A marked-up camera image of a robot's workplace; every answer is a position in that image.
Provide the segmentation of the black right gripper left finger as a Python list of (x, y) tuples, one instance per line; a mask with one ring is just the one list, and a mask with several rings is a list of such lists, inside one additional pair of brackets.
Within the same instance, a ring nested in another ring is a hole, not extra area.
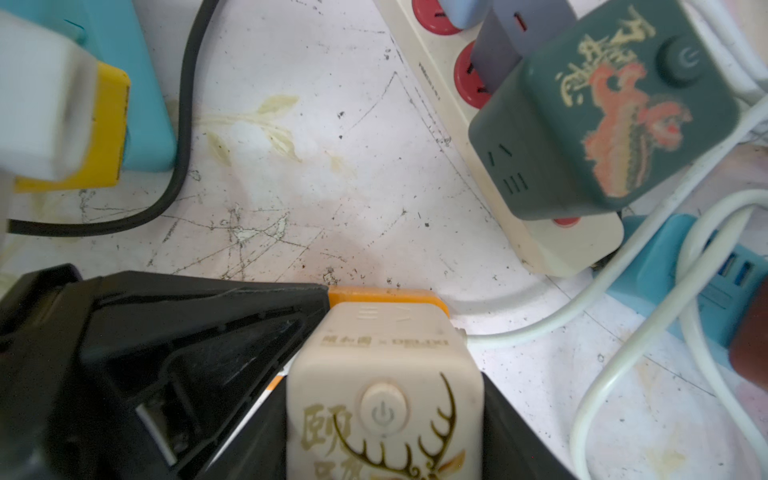
[(22, 276), (1, 299), (2, 477), (284, 478), (268, 386), (329, 309), (312, 283)]

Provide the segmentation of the dark green cube adapter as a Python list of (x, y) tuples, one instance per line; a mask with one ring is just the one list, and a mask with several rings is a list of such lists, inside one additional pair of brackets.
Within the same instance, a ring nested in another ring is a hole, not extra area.
[(740, 110), (678, 1), (609, 1), (523, 59), (468, 133), (522, 220), (623, 209), (730, 135)]

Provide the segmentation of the orange power strip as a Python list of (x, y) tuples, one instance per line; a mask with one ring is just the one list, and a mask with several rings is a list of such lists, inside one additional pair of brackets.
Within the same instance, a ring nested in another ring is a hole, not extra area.
[(408, 399), (442, 382), (458, 334), (437, 295), (333, 287), (329, 300), (330, 310), (281, 373), (290, 395), (355, 402), (383, 384)]

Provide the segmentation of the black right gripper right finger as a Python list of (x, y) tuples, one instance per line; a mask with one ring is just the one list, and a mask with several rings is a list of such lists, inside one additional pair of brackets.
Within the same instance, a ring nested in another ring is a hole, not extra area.
[(483, 373), (483, 480), (575, 480)]

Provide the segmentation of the beige red power strip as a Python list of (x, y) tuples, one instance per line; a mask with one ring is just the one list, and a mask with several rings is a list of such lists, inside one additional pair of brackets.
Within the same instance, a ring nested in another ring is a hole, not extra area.
[(522, 265), (534, 274), (571, 277), (614, 252), (624, 235), (615, 213), (522, 221), (507, 208), (504, 196), (524, 193), (527, 178), (514, 172), (502, 182), (503, 190), (497, 189), (486, 170), (490, 163), (478, 157), (468, 136), (478, 109), (466, 102), (456, 85), (455, 68), (469, 66), (469, 49), (479, 28), (440, 35), (419, 22), (411, 1), (378, 1), (376, 6)]

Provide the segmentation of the cream deer cube adapter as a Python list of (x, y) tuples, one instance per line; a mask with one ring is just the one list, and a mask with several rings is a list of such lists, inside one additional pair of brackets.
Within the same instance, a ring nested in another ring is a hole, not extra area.
[(484, 381), (429, 303), (330, 309), (286, 379), (290, 479), (478, 479)]

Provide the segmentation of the yellow cube adapter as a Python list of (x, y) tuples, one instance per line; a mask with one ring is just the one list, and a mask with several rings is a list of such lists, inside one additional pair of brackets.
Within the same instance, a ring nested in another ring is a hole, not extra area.
[(127, 73), (98, 62), (98, 88), (88, 154), (82, 167), (62, 181), (17, 177), (16, 193), (112, 187), (120, 177), (127, 138), (131, 81)]

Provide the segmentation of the brown usb charger plug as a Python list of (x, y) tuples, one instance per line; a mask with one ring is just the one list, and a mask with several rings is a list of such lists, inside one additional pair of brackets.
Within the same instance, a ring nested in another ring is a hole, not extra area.
[(767, 291), (760, 291), (746, 310), (729, 346), (733, 370), (767, 391)]

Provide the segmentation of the white plug adapter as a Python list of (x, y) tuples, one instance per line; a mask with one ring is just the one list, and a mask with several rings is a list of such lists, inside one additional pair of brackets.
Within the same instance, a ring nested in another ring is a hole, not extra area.
[(82, 166), (98, 60), (72, 40), (1, 12), (1, 168), (60, 181)]

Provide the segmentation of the grey blue plug adapter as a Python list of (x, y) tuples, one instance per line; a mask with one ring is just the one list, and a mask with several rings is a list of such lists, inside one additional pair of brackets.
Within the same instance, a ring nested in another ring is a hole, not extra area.
[(455, 27), (481, 26), (457, 60), (457, 85), (472, 94), (495, 92), (524, 58), (577, 21), (565, 0), (441, 1), (439, 5)]

